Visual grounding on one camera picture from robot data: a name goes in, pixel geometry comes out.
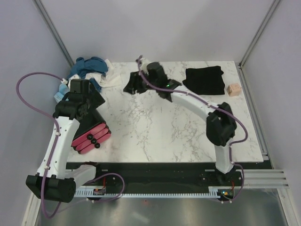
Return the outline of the black pink drawer organizer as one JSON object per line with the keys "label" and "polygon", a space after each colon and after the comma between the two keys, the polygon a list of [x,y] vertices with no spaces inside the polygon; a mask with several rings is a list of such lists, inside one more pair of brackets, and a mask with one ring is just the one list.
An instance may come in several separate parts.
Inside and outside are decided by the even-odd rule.
{"label": "black pink drawer organizer", "polygon": [[111,131],[104,118],[93,110],[83,117],[72,141],[72,148],[79,154],[99,149],[111,137]]}

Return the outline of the blue t shirt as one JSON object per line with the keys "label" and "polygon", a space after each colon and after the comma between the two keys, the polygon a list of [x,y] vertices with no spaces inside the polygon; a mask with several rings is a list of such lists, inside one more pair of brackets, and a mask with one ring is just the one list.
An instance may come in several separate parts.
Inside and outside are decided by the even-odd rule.
{"label": "blue t shirt", "polygon": [[[85,60],[83,57],[78,57],[76,59],[75,65],[71,68],[68,79],[74,75],[78,75],[81,79],[87,79],[88,73],[100,73],[105,75],[108,72],[109,68],[106,62],[96,56],[91,57],[88,60]],[[96,79],[88,79],[94,85],[98,92],[101,91],[102,87],[97,83]]]}

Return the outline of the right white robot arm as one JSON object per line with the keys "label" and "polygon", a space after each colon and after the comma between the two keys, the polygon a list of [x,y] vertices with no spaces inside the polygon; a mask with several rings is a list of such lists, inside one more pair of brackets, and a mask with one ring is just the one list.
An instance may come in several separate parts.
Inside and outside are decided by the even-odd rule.
{"label": "right white robot arm", "polygon": [[218,170],[215,179],[218,184],[227,185],[232,180],[233,168],[229,147],[237,128],[229,104],[211,104],[172,79],[164,80],[163,87],[156,92],[162,99],[185,107],[206,122],[207,139],[215,148],[215,167]]}

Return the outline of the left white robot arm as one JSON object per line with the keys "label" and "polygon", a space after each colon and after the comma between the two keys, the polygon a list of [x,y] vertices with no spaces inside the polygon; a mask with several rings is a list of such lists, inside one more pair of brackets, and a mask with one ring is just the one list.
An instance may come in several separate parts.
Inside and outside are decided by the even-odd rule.
{"label": "left white robot arm", "polygon": [[83,120],[105,100],[98,91],[90,93],[69,92],[68,99],[55,106],[51,116],[54,130],[44,160],[35,175],[28,175],[27,187],[39,198],[69,203],[76,189],[89,181],[99,185],[103,173],[94,166],[84,165],[67,175],[65,172],[71,143]]}

